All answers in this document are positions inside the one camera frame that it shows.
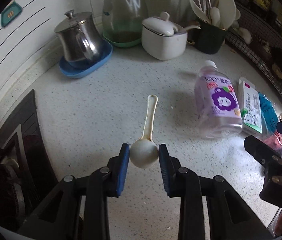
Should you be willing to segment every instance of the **blue tray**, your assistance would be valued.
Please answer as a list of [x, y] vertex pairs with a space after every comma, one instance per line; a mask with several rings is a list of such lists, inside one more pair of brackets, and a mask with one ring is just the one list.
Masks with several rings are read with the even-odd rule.
[[71, 66], [69, 62], [66, 61], [64, 56], [62, 56], [59, 62], [60, 71], [62, 72], [62, 74], [64, 74], [65, 76], [69, 78], [85, 77], [86, 75], [90, 74], [91, 72], [95, 71], [96, 69], [104, 65], [108, 61], [108, 59], [111, 57], [112, 52], [113, 52], [112, 45], [109, 42], [103, 40], [103, 48], [104, 48], [104, 51], [103, 51], [101, 60], [95, 63], [94, 65], [92, 65], [91, 67], [88, 67], [85, 70], [73, 68], [73, 66]]

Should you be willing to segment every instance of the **screw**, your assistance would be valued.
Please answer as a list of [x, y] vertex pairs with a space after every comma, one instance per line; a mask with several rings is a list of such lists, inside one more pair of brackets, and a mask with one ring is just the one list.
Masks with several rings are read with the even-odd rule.
[[65, 177], [63, 178], [63, 180], [64, 180], [65, 182], [70, 182], [70, 181], [73, 180], [73, 176], [67, 175], [67, 176], [65, 176]]
[[180, 168], [178, 169], [178, 171], [179, 171], [180, 173], [185, 174], [185, 173], [188, 172], [188, 169], [187, 169], [186, 167], [180, 167]]
[[272, 181], [273, 181], [274, 183], [278, 183], [278, 182], [279, 182], [279, 178], [276, 177], [276, 176], [274, 176], [274, 177], [272, 177]]
[[109, 171], [110, 171], [110, 169], [109, 169], [108, 167], [102, 167], [102, 168], [100, 169], [100, 172], [101, 172], [101, 173], [104, 173], [104, 174], [109, 173]]
[[223, 182], [223, 181], [224, 181], [224, 178], [223, 178], [222, 176], [220, 176], [220, 175], [216, 175], [216, 176], [215, 176], [215, 180], [216, 180], [217, 182]]

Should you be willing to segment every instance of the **stainless steel kettle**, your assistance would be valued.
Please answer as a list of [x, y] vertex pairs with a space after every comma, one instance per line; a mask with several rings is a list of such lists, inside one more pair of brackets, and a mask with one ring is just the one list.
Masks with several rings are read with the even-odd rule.
[[66, 12], [67, 19], [54, 29], [62, 43], [64, 57], [70, 64], [82, 60], [94, 64], [101, 59], [103, 40], [94, 25], [91, 12], [73, 12]]

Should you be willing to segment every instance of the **glass bottle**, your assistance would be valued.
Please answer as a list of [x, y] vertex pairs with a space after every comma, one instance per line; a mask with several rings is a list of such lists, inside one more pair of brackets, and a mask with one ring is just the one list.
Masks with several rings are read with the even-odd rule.
[[148, 9], [144, 0], [104, 0], [103, 36], [120, 47], [139, 44], [142, 21], [147, 17]]

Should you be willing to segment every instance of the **black clamp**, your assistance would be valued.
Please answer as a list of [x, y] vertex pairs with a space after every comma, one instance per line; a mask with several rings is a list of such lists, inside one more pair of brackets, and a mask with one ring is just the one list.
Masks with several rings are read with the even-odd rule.
[[[282, 122], [277, 124], [282, 134]], [[265, 168], [265, 178], [260, 198], [282, 208], [282, 159], [272, 148], [254, 136], [244, 140], [245, 150]]]
[[200, 177], [159, 146], [164, 189], [169, 197], [181, 197], [178, 240], [205, 239], [202, 196], [206, 196], [211, 239], [273, 239], [239, 194], [222, 177]]
[[[129, 163], [129, 145], [122, 144], [118, 156], [90, 176], [65, 176], [36, 207], [17, 233], [36, 240], [110, 240], [107, 197], [123, 191]], [[80, 226], [81, 197], [85, 195], [84, 220]]]

